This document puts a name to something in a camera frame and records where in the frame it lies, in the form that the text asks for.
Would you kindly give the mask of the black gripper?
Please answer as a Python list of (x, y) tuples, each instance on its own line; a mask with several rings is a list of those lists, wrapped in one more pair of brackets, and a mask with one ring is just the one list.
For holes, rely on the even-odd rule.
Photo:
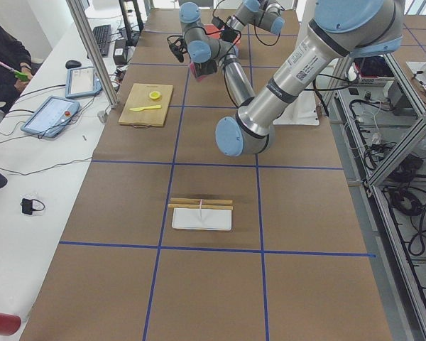
[(235, 43), (239, 39), (239, 32), (233, 28), (225, 27), (220, 33), (220, 39), (229, 43)]
[(217, 63), (214, 60), (208, 60), (203, 63), (193, 63), (195, 77), (211, 75), (217, 72)]

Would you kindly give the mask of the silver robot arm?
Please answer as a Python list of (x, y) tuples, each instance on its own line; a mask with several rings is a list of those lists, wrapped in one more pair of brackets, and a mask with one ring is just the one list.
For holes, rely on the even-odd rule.
[(242, 1), (235, 13), (226, 20), (220, 38), (233, 43), (247, 25), (279, 36), (285, 24), (285, 19), (281, 16), (284, 10), (277, 1)]
[(273, 122), (333, 59), (369, 57), (399, 49), (404, 8), (404, 1), (316, 1), (306, 37), (266, 86), (255, 93), (236, 56), (235, 38), (210, 38), (198, 5), (182, 4), (182, 39), (195, 75), (208, 75), (220, 67), (238, 104), (234, 116), (217, 124), (219, 150), (227, 156), (264, 152), (274, 140)]

